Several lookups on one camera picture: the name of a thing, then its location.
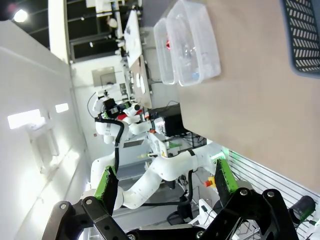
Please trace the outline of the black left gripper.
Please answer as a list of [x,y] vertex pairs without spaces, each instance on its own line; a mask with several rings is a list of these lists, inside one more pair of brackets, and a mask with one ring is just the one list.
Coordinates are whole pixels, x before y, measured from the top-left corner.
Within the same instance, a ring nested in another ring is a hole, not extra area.
[[120,107],[116,104],[113,98],[103,102],[102,117],[104,119],[116,119],[120,115]]

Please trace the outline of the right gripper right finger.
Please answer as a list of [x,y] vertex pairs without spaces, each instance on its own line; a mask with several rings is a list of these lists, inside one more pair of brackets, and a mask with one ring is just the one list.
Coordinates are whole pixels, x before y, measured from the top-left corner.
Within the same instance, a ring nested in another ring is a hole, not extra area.
[[297,240],[296,229],[281,193],[267,189],[262,194],[239,187],[199,237],[201,240],[228,240],[238,225],[253,220],[262,240]]

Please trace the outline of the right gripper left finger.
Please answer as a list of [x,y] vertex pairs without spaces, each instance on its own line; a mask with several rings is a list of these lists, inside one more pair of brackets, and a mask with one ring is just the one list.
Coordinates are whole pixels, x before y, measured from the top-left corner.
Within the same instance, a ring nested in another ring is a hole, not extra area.
[[42,239],[78,240],[85,229],[95,228],[103,240],[127,240],[127,234],[112,217],[118,182],[113,167],[107,166],[93,196],[86,196],[76,204],[57,202]]

